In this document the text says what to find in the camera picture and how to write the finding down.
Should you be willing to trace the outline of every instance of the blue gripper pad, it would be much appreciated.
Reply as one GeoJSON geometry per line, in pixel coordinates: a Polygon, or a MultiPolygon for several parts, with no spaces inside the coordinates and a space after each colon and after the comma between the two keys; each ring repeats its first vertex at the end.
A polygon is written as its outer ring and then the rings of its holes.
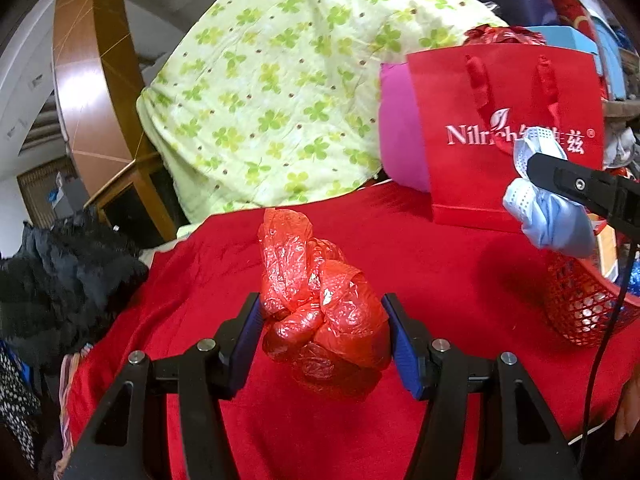
{"type": "MultiPolygon", "coordinates": [[[[391,329],[391,351],[394,363],[402,379],[402,385],[414,399],[424,400],[425,386],[422,378],[425,374],[425,357],[420,351],[420,343],[426,343],[430,336],[424,325],[407,317],[402,305],[395,294],[385,294],[382,297],[382,306],[389,316],[391,329]]],[[[424,352],[428,352],[428,346],[424,346],[424,352]]]]}
{"type": "Polygon", "coordinates": [[[249,374],[249,368],[254,361],[255,349],[258,346],[260,334],[262,333],[262,325],[264,323],[260,311],[260,296],[258,294],[249,295],[238,318],[243,316],[246,308],[250,310],[239,333],[236,347],[229,359],[231,373],[229,377],[229,389],[233,395],[244,388],[247,375],[249,374]]]}

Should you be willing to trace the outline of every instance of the shopping bag handle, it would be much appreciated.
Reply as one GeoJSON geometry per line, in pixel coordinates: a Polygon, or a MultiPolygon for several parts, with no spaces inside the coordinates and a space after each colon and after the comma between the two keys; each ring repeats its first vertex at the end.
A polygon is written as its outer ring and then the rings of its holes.
{"type": "MultiPolygon", "coordinates": [[[[504,125],[501,123],[500,111],[495,106],[494,93],[489,83],[489,75],[484,62],[478,56],[466,56],[466,71],[471,83],[471,91],[476,102],[476,109],[489,130],[495,145],[502,152],[513,155],[513,143],[498,135],[504,125]]],[[[549,111],[557,131],[560,130],[558,80],[553,63],[546,56],[539,56],[536,65],[536,75],[542,84],[546,109],[549,111]]]]}

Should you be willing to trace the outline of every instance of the red plastic bag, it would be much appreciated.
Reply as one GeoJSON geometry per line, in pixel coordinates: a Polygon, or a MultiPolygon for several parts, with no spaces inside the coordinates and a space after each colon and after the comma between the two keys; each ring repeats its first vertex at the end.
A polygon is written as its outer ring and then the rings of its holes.
{"type": "Polygon", "coordinates": [[[464,45],[487,43],[523,43],[530,45],[546,45],[545,37],[525,27],[492,27],[480,25],[465,32],[464,45]]]}
{"type": "Polygon", "coordinates": [[[262,348],[307,388],[363,399],[391,359],[388,316],[360,270],[303,214],[267,209],[258,230],[267,319],[262,348]]]}

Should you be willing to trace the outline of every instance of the green clover blanket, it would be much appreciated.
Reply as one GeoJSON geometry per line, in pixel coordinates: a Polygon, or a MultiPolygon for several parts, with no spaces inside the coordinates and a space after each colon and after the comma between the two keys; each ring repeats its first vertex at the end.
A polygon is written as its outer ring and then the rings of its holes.
{"type": "Polygon", "coordinates": [[[483,23],[475,0],[218,0],[138,113],[192,222],[322,200],[380,170],[380,63],[483,23]]]}

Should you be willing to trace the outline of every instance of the red plastic basket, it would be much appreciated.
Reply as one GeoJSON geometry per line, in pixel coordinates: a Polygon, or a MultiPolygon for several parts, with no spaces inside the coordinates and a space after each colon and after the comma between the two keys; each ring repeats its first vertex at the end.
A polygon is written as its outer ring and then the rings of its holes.
{"type": "MultiPolygon", "coordinates": [[[[551,325],[572,343],[597,346],[602,340],[620,288],[589,260],[548,254],[545,311],[551,325]]],[[[640,298],[627,294],[615,332],[640,316],[640,298]]]]}

